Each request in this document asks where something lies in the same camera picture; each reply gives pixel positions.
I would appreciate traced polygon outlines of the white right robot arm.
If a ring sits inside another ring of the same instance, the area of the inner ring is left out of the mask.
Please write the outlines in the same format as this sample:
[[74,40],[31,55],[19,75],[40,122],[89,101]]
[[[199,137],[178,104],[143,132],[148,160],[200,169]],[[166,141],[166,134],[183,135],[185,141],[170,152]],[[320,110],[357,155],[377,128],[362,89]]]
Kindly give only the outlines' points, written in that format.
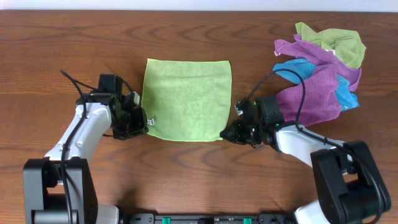
[[363,141],[328,139],[293,121],[265,125],[236,120],[220,136],[235,144],[264,143],[313,169],[318,200],[296,210],[298,222],[361,223],[391,209],[389,192]]

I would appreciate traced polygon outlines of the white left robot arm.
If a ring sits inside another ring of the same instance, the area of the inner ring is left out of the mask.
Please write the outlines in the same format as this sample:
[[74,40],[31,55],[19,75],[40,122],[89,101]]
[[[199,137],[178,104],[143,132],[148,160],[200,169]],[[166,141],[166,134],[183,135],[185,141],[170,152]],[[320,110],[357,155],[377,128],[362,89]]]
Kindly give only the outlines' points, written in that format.
[[72,122],[41,159],[23,168],[27,223],[122,223],[115,205],[100,205],[89,163],[103,134],[125,140],[147,132],[136,92],[87,93],[76,102]]

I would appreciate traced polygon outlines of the light green cloth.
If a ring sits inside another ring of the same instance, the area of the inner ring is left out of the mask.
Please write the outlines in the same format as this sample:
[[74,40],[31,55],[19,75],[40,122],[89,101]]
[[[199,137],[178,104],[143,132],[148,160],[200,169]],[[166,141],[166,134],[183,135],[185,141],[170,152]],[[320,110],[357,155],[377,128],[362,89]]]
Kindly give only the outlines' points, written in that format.
[[229,119],[232,82],[227,60],[148,59],[142,107],[149,135],[180,142],[219,140]]

